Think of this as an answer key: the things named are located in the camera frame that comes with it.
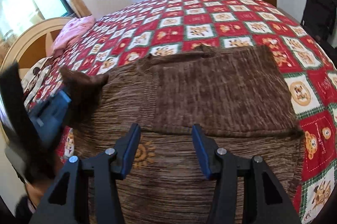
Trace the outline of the brown knitted sweater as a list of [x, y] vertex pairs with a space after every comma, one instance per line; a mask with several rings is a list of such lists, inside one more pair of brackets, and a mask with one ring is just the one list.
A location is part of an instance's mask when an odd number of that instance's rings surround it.
[[101, 75], [67, 67], [60, 74], [73, 99], [69, 126], [79, 157], [112, 147], [133, 123], [141, 127], [132, 170], [117, 183], [126, 223], [206, 222], [215, 186], [201, 173], [194, 124], [237, 156], [262, 156], [294, 197], [304, 134], [267, 46], [199, 46]]

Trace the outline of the cream wooden headboard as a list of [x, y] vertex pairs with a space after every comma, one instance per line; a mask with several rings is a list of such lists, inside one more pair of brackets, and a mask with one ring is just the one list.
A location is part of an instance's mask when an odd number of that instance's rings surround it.
[[13, 62], [17, 62], [20, 75], [26, 73], [34, 64], [47, 57], [53, 41], [71, 17], [55, 17], [30, 27], [13, 43], [1, 64], [1, 72]]

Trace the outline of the pink pillow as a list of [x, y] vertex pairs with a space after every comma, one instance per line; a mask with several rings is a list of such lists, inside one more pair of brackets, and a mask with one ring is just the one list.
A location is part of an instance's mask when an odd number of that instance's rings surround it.
[[48, 56], [56, 58], [62, 55], [68, 47], [76, 44], [94, 26], [95, 22], [92, 15], [70, 20], [52, 43]]

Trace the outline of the red patchwork bear quilt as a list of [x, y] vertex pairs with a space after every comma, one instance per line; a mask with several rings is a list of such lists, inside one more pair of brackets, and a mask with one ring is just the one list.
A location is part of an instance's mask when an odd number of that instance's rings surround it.
[[[103, 16], [50, 64], [35, 84], [37, 102], [62, 86], [60, 68], [90, 76], [124, 71], [145, 57], [261, 46], [273, 56], [270, 90], [281, 74], [301, 135], [216, 137], [231, 152], [260, 153], [289, 192], [302, 223], [313, 223], [336, 186], [336, 68], [304, 29], [263, 0], [145, 0]], [[214, 182], [201, 173], [189, 133], [144, 128], [131, 173], [118, 182], [127, 223], [204, 223]]]

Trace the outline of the black folded chair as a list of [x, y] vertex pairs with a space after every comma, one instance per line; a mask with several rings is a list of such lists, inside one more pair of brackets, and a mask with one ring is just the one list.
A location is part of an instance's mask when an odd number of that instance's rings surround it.
[[333, 0], [307, 0], [301, 27], [317, 42], [327, 42], [336, 23], [336, 4]]

